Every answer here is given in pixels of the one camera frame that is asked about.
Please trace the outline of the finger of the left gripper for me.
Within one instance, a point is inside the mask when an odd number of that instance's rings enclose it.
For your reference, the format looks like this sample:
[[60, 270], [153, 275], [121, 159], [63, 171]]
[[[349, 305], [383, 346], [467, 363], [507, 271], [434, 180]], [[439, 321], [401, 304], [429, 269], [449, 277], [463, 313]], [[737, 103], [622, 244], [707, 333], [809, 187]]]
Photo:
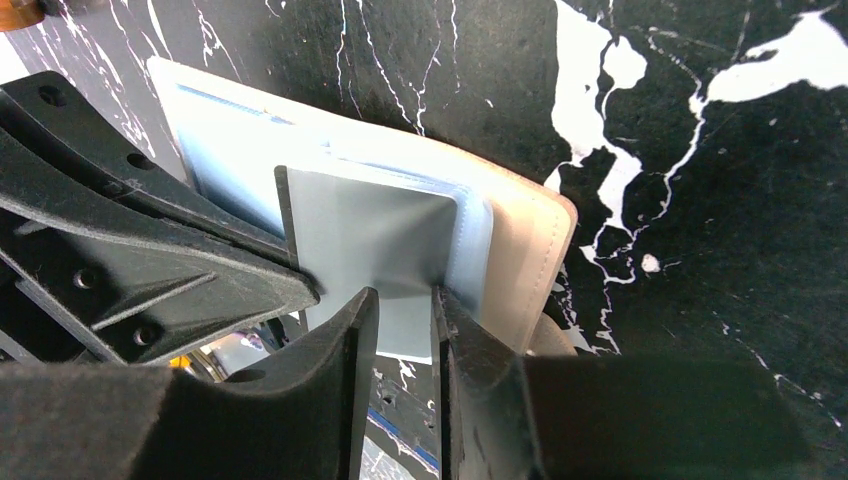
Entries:
[[280, 265], [284, 242], [216, 206], [153, 162], [61, 74], [43, 71], [1, 86], [1, 126], [88, 189], [143, 215]]
[[317, 303], [289, 268], [108, 199], [1, 137], [1, 262], [99, 359], [164, 364]]

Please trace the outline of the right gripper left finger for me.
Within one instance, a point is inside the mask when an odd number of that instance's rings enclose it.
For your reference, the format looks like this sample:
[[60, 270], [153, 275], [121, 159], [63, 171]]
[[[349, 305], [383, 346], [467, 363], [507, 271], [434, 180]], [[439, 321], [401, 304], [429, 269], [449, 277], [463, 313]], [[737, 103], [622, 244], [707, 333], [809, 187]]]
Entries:
[[355, 479], [378, 324], [378, 294], [366, 287], [220, 383], [169, 367], [4, 366], [1, 475]]

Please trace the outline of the beige leather card holder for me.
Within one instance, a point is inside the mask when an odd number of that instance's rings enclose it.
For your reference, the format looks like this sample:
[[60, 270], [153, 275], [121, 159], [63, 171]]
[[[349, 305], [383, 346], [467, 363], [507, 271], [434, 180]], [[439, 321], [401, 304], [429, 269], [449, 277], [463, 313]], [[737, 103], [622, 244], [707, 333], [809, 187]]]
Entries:
[[316, 282], [309, 327], [369, 286], [378, 354], [427, 364], [442, 286], [507, 347], [572, 352], [543, 312], [576, 226], [569, 200], [438, 141], [172, 60], [146, 66], [201, 195], [282, 240]]

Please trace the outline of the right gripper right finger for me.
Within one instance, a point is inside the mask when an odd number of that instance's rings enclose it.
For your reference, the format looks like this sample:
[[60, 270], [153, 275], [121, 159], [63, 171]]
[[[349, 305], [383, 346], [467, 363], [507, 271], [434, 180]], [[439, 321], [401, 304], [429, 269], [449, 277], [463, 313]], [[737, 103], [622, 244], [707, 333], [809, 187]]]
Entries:
[[520, 354], [432, 291], [444, 479], [804, 479], [813, 454], [749, 364]]

